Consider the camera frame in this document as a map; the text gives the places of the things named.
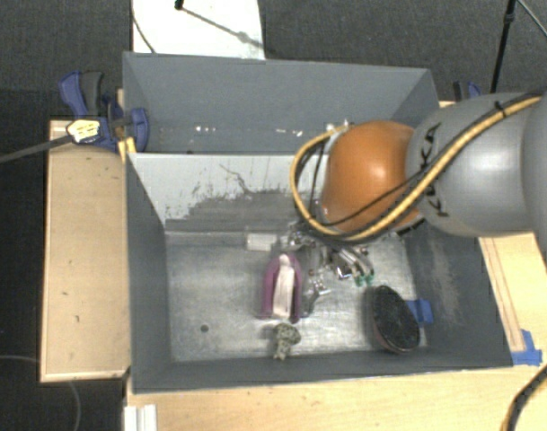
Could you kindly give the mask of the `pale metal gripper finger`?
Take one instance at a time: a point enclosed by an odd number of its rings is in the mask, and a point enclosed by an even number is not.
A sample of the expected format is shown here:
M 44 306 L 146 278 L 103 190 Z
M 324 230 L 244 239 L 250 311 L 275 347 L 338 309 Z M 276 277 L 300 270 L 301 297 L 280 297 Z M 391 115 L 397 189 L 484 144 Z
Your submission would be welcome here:
M 321 280 L 313 280 L 306 292 L 306 312 L 313 313 L 315 305 L 323 297 L 329 295 L 331 290 Z
M 313 312 L 314 302 L 317 298 L 315 287 L 316 278 L 316 266 L 311 259 L 308 259 L 303 265 L 303 289 L 301 300 L 302 317 L 309 317 Z

